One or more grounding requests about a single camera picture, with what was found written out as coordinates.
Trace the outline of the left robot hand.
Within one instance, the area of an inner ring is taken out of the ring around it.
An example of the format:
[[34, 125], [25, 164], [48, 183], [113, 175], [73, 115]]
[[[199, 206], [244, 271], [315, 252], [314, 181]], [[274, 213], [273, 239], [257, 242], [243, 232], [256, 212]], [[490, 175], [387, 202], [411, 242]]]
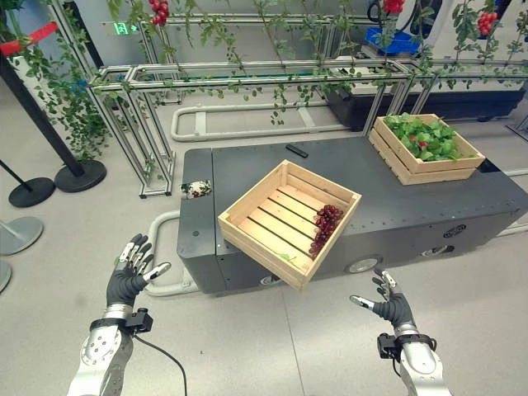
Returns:
[[136, 296], [171, 268], [170, 262], [163, 262], [150, 270], [147, 269], [153, 260], [153, 254], [149, 253], [151, 247], [149, 237], [141, 233], [136, 234], [125, 245], [116, 258], [114, 270], [106, 287], [107, 307], [116, 304], [133, 307]]

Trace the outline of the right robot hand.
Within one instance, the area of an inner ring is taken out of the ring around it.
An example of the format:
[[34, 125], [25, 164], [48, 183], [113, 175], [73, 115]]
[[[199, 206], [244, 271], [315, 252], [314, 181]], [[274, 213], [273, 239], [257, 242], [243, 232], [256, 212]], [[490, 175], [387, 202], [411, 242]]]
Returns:
[[350, 301], [390, 322], [394, 328], [403, 325], [416, 326], [411, 307], [397, 281], [385, 269], [375, 269], [372, 282], [377, 285], [378, 293], [384, 298], [374, 302], [359, 295], [351, 295]]

